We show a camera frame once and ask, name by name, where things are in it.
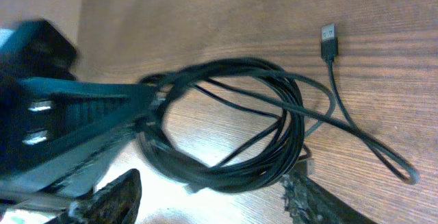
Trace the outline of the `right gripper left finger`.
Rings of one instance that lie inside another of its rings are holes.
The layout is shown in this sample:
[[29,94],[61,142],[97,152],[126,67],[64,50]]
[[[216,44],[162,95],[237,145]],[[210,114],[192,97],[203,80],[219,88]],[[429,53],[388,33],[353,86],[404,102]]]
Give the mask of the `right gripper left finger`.
[[134,224],[138,216],[142,185],[140,172],[130,169],[83,200],[74,200],[50,223]]

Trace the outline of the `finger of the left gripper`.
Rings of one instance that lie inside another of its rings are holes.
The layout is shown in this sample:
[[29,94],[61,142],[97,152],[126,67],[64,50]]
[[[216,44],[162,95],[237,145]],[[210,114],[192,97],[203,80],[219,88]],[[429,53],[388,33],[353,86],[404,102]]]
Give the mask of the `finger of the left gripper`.
[[1,202],[40,202],[85,195],[133,137],[133,125],[4,125]]

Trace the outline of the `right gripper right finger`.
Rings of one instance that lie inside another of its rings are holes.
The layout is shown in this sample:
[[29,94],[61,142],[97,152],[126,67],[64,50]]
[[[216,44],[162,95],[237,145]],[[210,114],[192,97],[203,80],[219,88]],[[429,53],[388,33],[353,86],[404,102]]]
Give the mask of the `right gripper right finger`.
[[285,189],[284,210],[294,223],[376,224],[297,171],[284,175],[282,186]]

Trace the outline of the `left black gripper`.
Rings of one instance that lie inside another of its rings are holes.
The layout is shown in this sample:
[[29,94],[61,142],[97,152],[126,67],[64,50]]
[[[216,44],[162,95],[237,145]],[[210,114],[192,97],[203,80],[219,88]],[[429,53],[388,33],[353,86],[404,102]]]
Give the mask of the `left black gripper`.
[[12,107],[1,109],[2,169],[34,168],[146,115],[153,87],[68,81],[77,58],[50,21],[14,25],[1,45],[1,72],[22,80]]

